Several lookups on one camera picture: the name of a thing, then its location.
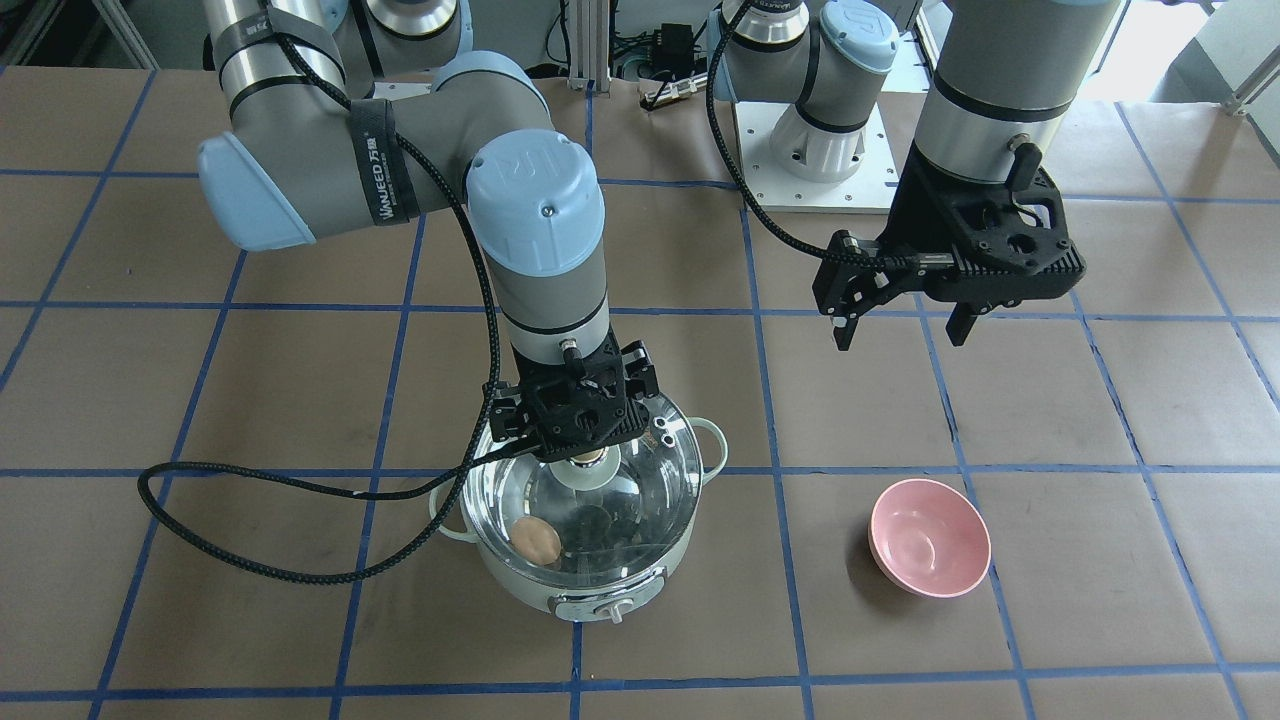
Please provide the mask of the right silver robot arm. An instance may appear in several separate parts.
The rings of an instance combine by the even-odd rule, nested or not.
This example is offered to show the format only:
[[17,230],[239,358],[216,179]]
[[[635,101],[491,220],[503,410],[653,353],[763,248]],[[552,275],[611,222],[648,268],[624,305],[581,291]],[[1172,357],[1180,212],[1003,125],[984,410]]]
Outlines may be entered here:
[[611,328],[605,204],[522,67],[474,50],[462,1],[206,1],[230,131],[198,178],[246,251],[460,206],[509,328],[518,384],[495,439],[543,461],[636,439],[657,374]]

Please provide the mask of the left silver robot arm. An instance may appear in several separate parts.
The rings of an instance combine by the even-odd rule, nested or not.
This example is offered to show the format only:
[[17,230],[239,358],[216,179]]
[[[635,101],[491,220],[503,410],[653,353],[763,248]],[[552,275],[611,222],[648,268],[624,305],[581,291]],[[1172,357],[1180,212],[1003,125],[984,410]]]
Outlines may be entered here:
[[817,310],[847,350],[858,322],[900,295],[954,306],[964,345],[996,307],[1068,293],[1085,274],[1062,195],[1043,167],[1060,122],[1116,9],[1114,1],[952,1],[883,231],[826,246],[785,231],[731,158],[714,101],[782,102],[772,140],[805,181],[855,173],[870,110],[897,53],[895,22],[869,1],[723,1],[709,15],[707,119],[722,161],[756,219],[818,258]]

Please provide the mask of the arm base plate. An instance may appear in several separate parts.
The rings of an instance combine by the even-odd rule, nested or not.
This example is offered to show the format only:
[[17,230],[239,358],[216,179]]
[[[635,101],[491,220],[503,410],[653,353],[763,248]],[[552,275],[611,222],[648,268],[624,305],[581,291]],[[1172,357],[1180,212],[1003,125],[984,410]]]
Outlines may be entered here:
[[809,126],[781,102],[737,102],[733,114],[742,177],[767,211],[890,211],[899,173],[878,106],[846,135]]

